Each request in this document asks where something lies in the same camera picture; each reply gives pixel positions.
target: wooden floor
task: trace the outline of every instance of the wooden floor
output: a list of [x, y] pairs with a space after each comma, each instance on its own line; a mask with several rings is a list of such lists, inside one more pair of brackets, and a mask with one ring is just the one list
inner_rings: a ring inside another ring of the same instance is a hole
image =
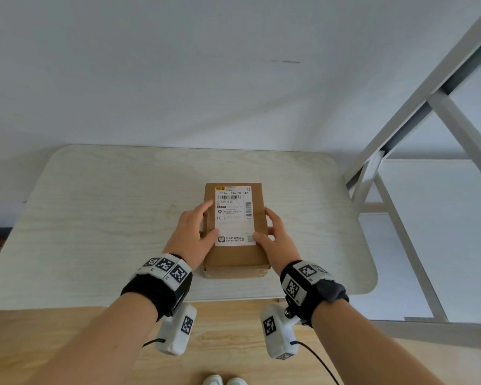
[[[267, 355], [259, 313], [270, 300], [196, 303], [191, 340], [183, 356], [144, 348], [128, 384], [201, 384], [211, 373], [242, 376], [249, 384], [333, 383], [305, 349], [287, 360]], [[103, 308], [0, 311], [0, 384], [24, 382]], [[151, 336], [155, 337], [156, 325]], [[313, 330], [296, 336], [333, 369]], [[481, 350], [400, 340], [448, 384], [481, 384]]]

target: cable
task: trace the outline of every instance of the cable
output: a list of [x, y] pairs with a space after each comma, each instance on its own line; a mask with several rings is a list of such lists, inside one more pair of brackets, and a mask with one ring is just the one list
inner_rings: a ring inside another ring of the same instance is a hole
[[149, 342], [146, 342], [145, 344], [143, 344], [142, 347], [146, 347], [148, 344], [155, 343], [155, 342], [164, 343], [165, 341], [166, 340], [162, 339], [162, 338], [153, 339], [153, 340], [150, 340]]
[[315, 357], [319, 360], [319, 362], [321, 362], [323, 364], [324, 368], [328, 371], [328, 373], [330, 373], [330, 376], [331, 376], [331, 378], [333, 378], [333, 381], [335, 381], [336, 385], [340, 385], [339, 382], [336, 380], [335, 376], [333, 375], [333, 373], [326, 366], [326, 363], [324, 363], [323, 360], [321, 358], [319, 358], [319, 356], [315, 353], [314, 350], [310, 349], [305, 343], [300, 342], [298, 340], [295, 340], [294, 342], [290, 342], [290, 344], [300, 344], [304, 348], [308, 349], [308, 351], [310, 353], [312, 353], [313, 355], [315, 355]]

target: shoe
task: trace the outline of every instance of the shoe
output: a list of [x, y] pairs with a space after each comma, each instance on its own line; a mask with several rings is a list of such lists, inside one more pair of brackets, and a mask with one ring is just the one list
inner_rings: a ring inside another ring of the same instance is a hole
[[228, 380], [226, 385], [248, 385], [242, 378], [234, 377]]
[[214, 374], [205, 378], [203, 385], [223, 385], [223, 379], [220, 375]]

